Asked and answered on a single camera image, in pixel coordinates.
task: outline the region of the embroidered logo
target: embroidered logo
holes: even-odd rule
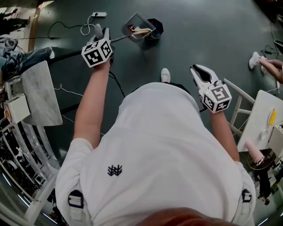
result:
[[[111,166],[111,167],[108,167],[108,175],[109,176],[113,176],[113,175],[116,175],[116,176],[119,176],[122,172],[122,166],[118,165],[117,167],[115,166]]]

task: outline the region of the yellow object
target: yellow object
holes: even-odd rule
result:
[[[7,118],[9,117],[9,112],[8,111],[4,111],[4,116]]]
[[[273,112],[271,113],[271,116],[270,116],[270,119],[269,119],[269,125],[273,125],[275,119],[276,119],[276,109],[273,109]]]

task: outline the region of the white sneaker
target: white sneaker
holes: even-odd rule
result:
[[[280,83],[276,80],[276,88],[277,88],[277,93],[279,93],[279,88],[280,88]]]
[[[260,55],[257,52],[254,52],[252,58],[249,60],[250,69],[253,69],[256,65],[259,64],[258,58],[260,58]]]
[[[50,54],[49,58],[53,59],[55,57],[55,53],[53,52],[53,49],[52,49],[51,46],[50,46],[50,48],[51,48],[51,54]]]
[[[266,73],[266,68],[265,68],[264,66],[261,66],[261,72],[262,72],[263,74]]]
[[[262,72],[263,74],[266,73],[266,68],[265,68],[264,66],[261,66],[261,72]]]
[[[170,82],[170,72],[168,71],[167,68],[163,68],[161,70],[161,82],[162,83],[169,83]]]

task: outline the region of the black cable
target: black cable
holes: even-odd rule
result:
[[[23,40],[26,37],[26,32],[24,30],[17,30],[17,31],[22,31],[23,32],[23,38],[20,39],[20,40]]]
[[[92,21],[91,21],[91,22],[89,22],[88,24],[91,24],[91,23],[94,21],[94,19],[95,19],[95,17],[96,17],[96,16],[97,16],[97,14],[96,14],[95,16],[93,16]],[[37,39],[37,38],[47,38],[47,39],[50,39],[50,40],[59,39],[60,37],[50,37],[50,31],[51,31],[51,28],[52,28],[52,27],[53,27],[56,23],[60,23],[60,24],[62,24],[65,28],[68,28],[68,29],[72,29],[72,28],[74,28],[74,27],[78,27],[78,26],[82,27],[82,26],[87,26],[87,25],[88,25],[88,24],[82,24],[82,25],[78,24],[78,25],[74,25],[74,26],[67,26],[67,25],[65,25],[62,21],[56,21],[56,22],[54,22],[54,23],[50,26],[50,28],[48,29],[47,37],[35,37],[35,38],[15,38],[15,40],[23,40],[23,39]]]
[[[66,114],[66,113],[68,113],[70,111],[73,111],[73,110],[77,109],[79,107],[79,105],[80,105],[80,103],[71,105],[69,107],[66,107],[66,108],[60,110],[60,114],[64,115],[64,114]]]
[[[17,72],[19,72],[19,67],[20,67],[22,61],[18,64],[18,67],[17,67],[16,71],[15,71],[10,77],[8,77],[8,78],[5,79],[4,81],[0,82],[0,85],[2,85],[4,82],[8,81],[8,80],[9,80],[11,77],[13,77]]]
[[[21,50],[24,52],[24,55],[25,55],[25,57],[27,58],[27,53],[22,49],[22,47],[19,47],[18,45],[17,45],[17,48],[18,48],[18,50],[21,52]]]
[[[117,80],[117,78],[116,78],[116,76],[115,76],[112,72],[109,72],[109,73],[113,75],[113,77],[111,77],[111,78],[115,79],[115,81],[116,81],[117,85],[118,85],[118,86],[119,86],[119,88],[120,88],[120,91],[121,91],[121,93],[122,93],[123,97],[126,97],[126,96],[125,96],[125,94],[124,94],[124,92],[123,92],[123,90],[122,90],[122,88],[121,88],[120,83],[118,82],[118,80]]]
[[[56,39],[55,37],[35,37],[35,38],[14,38],[15,40],[23,40],[23,39],[37,39],[37,38],[47,38],[47,39]]]
[[[275,46],[275,49],[276,49],[276,52],[277,52],[277,56],[276,56],[276,59],[277,59],[279,52],[278,52],[278,49],[277,49],[276,44],[274,42],[274,37],[273,37],[273,34],[272,34],[272,21],[270,22],[270,33],[271,33],[271,36],[272,36],[272,39],[273,39],[273,45]]]
[[[96,16],[97,16],[97,13],[95,14],[95,16],[93,16],[92,21],[91,21],[91,22],[88,22],[88,24],[91,24],[91,23],[94,21],[94,19],[95,19]],[[68,29],[72,29],[72,28],[77,27],[77,26],[82,27],[82,26],[87,26],[87,25],[88,25],[88,24],[84,24],[84,25],[78,24],[78,25],[74,25],[74,26],[67,26],[67,25],[65,25],[65,24],[64,24],[63,22],[61,22],[61,21],[56,21],[56,22],[54,22],[54,23],[50,26],[50,28],[49,28],[49,30],[48,30],[48,32],[47,32],[47,38],[50,38],[50,39],[55,39],[55,38],[56,38],[56,37],[50,37],[51,28],[52,28],[56,23],[60,23],[60,24],[62,24],[65,28],[68,28]]]
[[[276,46],[276,44],[274,42],[275,40],[274,40],[274,36],[273,36],[273,33],[272,33],[272,22],[270,22],[270,34],[272,36],[273,44],[274,44],[275,48],[271,47],[270,45],[266,45],[265,48],[261,50],[261,52],[265,53],[265,54],[269,54],[269,55],[277,54],[277,56],[276,56],[276,59],[277,59],[278,55],[281,54],[281,53],[278,51],[277,46]]]
[[[199,111],[199,113],[201,113],[201,112],[205,111],[206,109],[207,109],[207,107],[206,107],[206,106],[204,106],[204,108],[203,108],[203,109],[201,109],[201,110]]]

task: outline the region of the white cable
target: white cable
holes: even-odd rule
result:
[[[239,130],[242,129],[242,126],[248,121],[248,119],[247,119],[246,121],[244,121],[244,123],[240,126]]]
[[[74,92],[65,90],[65,89],[62,87],[62,84],[60,84],[60,88],[59,88],[59,89],[55,89],[55,90],[64,90],[64,91],[67,92],[67,93],[72,93],[72,94],[75,94],[75,95],[83,96],[82,94],[77,94],[77,93],[74,93]]]
[[[83,26],[80,28],[80,32],[81,32],[81,34],[84,35],[84,36],[87,36],[87,35],[89,35],[89,33],[90,33],[90,27],[89,27],[89,26],[94,26],[93,24],[90,24],[90,23],[89,23],[89,19],[90,19],[91,17],[92,17],[92,15],[90,15],[90,16],[88,17],[88,23],[85,24],[85,25],[83,25]],[[83,31],[82,31],[82,29],[83,29],[84,26],[88,26],[88,33],[87,33],[87,34],[84,34]]]
[[[71,122],[75,123],[72,119],[67,118],[65,115],[62,115],[65,119],[70,120]]]
[[[279,88],[275,88],[275,89],[273,89],[273,90],[270,90],[270,91],[266,91],[266,92],[268,93],[268,92],[271,92],[271,91],[274,91],[274,90],[277,90],[277,93],[280,93],[280,90],[279,90]]]
[[[65,115],[62,115],[62,116],[63,116],[65,119],[68,119],[68,120],[70,120],[71,122],[75,123],[73,120],[67,118]]]

